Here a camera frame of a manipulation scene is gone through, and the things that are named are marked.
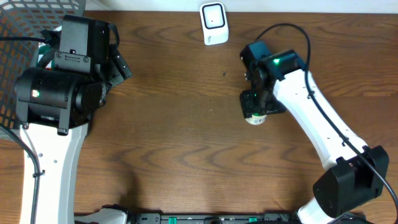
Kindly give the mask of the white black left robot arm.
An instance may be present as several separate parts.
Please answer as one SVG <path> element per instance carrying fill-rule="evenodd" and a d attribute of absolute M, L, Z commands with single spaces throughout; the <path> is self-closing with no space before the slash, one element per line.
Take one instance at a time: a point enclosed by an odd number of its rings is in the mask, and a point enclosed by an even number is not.
<path fill-rule="evenodd" d="M 67 15 L 43 30 L 45 45 L 16 81 L 19 144 L 24 148 L 21 223 L 128 223 L 117 205 L 74 212 L 76 173 L 95 111 L 110 89 L 132 77 L 112 23 Z"/>

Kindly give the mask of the green lidded white canister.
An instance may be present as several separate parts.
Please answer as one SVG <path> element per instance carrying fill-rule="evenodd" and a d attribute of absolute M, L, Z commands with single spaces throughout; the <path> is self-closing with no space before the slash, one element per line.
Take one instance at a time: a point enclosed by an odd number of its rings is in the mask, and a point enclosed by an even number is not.
<path fill-rule="evenodd" d="M 245 120 L 251 125 L 260 125 L 265 122 L 266 118 L 266 115 L 253 114 L 251 117 L 246 118 Z"/>

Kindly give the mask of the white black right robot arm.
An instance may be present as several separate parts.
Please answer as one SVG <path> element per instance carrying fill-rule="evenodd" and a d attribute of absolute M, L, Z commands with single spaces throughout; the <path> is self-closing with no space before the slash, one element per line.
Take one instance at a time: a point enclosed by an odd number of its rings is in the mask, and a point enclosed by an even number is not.
<path fill-rule="evenodd" d="M 366 223 L 351 211 L 381 195 L 389 164 L 384 148 L 370 148 L 348 127 L 294 50 L 272 54 L 256 44 L 242 50 L 240 58 L 251 83 L 239 97 L 245 120 L 258 125 L 288 111 L 325 170 L 312 187 L 314 197 L 290 215 L 289 223 Z"/>

